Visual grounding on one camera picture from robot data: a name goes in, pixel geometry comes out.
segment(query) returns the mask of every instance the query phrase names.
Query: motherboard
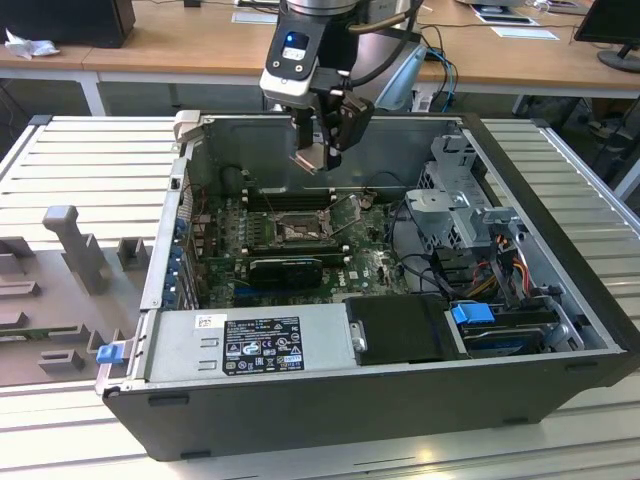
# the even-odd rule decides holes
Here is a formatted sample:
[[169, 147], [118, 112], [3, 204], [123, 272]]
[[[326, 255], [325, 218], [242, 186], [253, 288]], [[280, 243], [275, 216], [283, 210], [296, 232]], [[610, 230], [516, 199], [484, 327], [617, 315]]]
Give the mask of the motherboard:
[[201, 307], [408, 293], [389, 250], [390, 204], [368, 203], [361, 192], [325, 197], [214, 200], [209, 214], [194, 218]]

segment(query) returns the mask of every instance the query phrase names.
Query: barcode sticker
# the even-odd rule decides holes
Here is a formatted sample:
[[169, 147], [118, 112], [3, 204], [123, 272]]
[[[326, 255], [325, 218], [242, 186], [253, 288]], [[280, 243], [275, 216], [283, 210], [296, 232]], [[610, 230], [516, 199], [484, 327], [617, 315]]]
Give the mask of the barcode sticker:
[[226, 313], [215, 313], [213, 315], [196, 315], [195, 328], [222, 328], [227, 321]]

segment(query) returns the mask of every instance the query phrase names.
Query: monitor stand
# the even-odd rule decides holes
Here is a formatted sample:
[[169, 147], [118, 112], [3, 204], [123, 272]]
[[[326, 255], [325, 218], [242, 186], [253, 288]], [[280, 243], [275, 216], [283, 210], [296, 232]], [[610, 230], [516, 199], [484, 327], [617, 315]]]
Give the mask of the monitor stand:
[[598, 52], [598, 60], [616, 70], [640, 73], [640, 58], [629, 54], [632, 48], [631, 45], [625, 45], [622, 47], [622, 50], [617, 53], [611, 50]]

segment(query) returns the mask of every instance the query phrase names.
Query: warning label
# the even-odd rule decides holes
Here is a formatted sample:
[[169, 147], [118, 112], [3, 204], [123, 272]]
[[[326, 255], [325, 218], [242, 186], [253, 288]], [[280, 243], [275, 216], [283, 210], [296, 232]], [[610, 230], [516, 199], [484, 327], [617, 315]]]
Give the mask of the warning label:
[[227, 375], [304, 370], [300, 318], [229, 320], [224, 324]]

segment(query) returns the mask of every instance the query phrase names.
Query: black plastic cover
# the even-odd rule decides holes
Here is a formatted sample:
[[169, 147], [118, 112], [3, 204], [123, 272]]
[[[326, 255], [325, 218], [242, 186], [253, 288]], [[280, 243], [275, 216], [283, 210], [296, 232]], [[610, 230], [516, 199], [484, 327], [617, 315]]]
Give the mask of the black plastic cover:
[[322, 261], [315, 258], [255, 260], [249, 283], [261, 290], [305, 290], [322, 284]]
[[134, 23], [131, 0], [0, 2], [0, 38], [6, 28], [33, 40], [119, 48]]
[[361, 324], [367, 351], [358, 365], [419, 363], [459, 358], [443, 304], [430, 295], [352, 297], [350, 323]]

